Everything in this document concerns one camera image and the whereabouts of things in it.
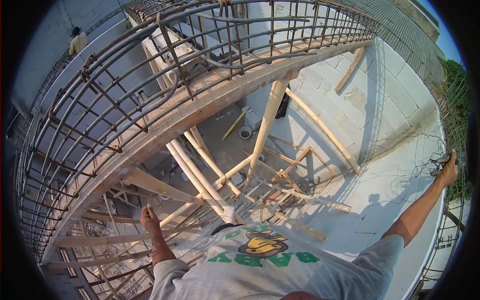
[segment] sky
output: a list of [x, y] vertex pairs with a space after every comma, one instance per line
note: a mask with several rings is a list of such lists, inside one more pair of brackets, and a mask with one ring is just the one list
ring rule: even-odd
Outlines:
[[445, 23], [435, 10], [433, 6], [428, 2], [428, 0], [417, 0], [420, 4], [423, 5], [437, 20], [440, 25], [440, 36], [437, 40], [438, 47], [443, 51], [445, 54], [445, 58], [448, 60], [455, 60], [458, 63], [463, 65], [460, 53], [455, 45], [455, 42], [450, 34], [448, 28], [445, 26]]

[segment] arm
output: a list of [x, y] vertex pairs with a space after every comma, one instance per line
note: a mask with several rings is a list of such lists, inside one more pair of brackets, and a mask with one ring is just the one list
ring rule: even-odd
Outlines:
[[393, 223], [386, 233], [384, 233], [382, 239], [389, 235], [398, 234], [403, 237], [405, 243], [404, 247], [412, 241], [420, 231], [429, 212], [440, 198], [443, 189], [455, 182], [458, 176], [455, 159], [456, 153], [454, 149], [452, 150], [450, 160], [446, 166], [438, 172], [432, 185], [419, 199], [412, 203], [412, 205], [402, 213], [398, 220]]
[[177, 259], [163, 239], [160, 221], [150, 205], [142, 209], [140, 223], [150, 233], [152, 239], [152, 266], [162, 261]]

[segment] building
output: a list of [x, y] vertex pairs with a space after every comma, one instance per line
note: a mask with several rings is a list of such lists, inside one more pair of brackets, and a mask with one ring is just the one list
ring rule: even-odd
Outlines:
[[[207, 1], [52, 8], [32, 40], [43, 41], [36, 52], [45, 56], [29, 48], [18, 72], [13, 101], [26, 122], [17, 120], [12, 140], [22, 234], [60, 295], [148, 297], [151, 245], [138, 224], [147, 203], [190, 265], [200, 249], [188, 241], [223, 221], [200, 198], [233, 205], [246, 222], [303, 224], [315, 234], [292, 230], [353, 260], [426, 190], [430, 160], [446, 152], [434, 36], [389, 1], [317, 3], [232, 0], [221, 17], [220, 4]], [[74, 26], [89, 44], [66, 63]], [[65, 46], [52, 46], [59, 41]], [[270, 102], [269, 94], [283, 96], [287, 84], [285, 116], [273, 121], [281, 98]], [[240, 124], [252, 136], [243, 139], [238, 124], [222, 140], [246, 106]], [[260, 125], [262, 116], [270, 126]], [[265, 164], [252, 173], [263, 147]], [[251, 174], [250, 186], [239, 187]], [[228, 187], [222, 176], [231, 177]], [[272, 177], [291, 190], [277, 207], [287, 221], [235, 197], [256, 185], [254, 201], [273, 197], [261, 184]], [[386, 299], [432, 285], [432, 252], [452, 251], [460, 236], [458, 226], [438, 230], [443, 212], [440, 199], [405, 248]], [[122, 242], [82, 239], [109, 236]]]

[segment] cartoon graphic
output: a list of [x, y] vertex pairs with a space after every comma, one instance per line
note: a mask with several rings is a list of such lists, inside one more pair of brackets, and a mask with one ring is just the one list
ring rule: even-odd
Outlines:
[[288, 245], [283, 242], [287, 239], [271, 230], [249, 230], [245, 236], [249, 240], [239, 247], [239, 252], [246, 255], [265, 258], [288, 249]]

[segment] rebar cage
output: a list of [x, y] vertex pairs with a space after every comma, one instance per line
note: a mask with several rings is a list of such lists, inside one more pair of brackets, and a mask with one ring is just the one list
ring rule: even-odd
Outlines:
[[[261, 2], [268, 3], [269, 15], [249, 15], [249, 6]], [[168, 113], [274, 60], [374, 39], [379, 26], [360, 11], [324, 0], [135, 1], [126, 4], [125, 11], [133, 27], [90, 55], [57, 93], [48, 92], [24, 126], [15, 165], [15, 204], [24, 241], [38, 262], [85, 185]], [[126, 70], [117, 66], [145, 40], [152, 42], [154, 55]], [[132, 84], [133, 74], [156, 59], [164, 68]], [[191, 88], [202, 75], [221, 69], [228, 70], [227, 75]], [[166, 77], [170, 84], [158, 88], [155, 80]], [[143, 97], [151, 83], [156, 90]], [[180, 89], [188, 96], [174, 100]], [[122, 139], [126, 131], [131, 134]]]

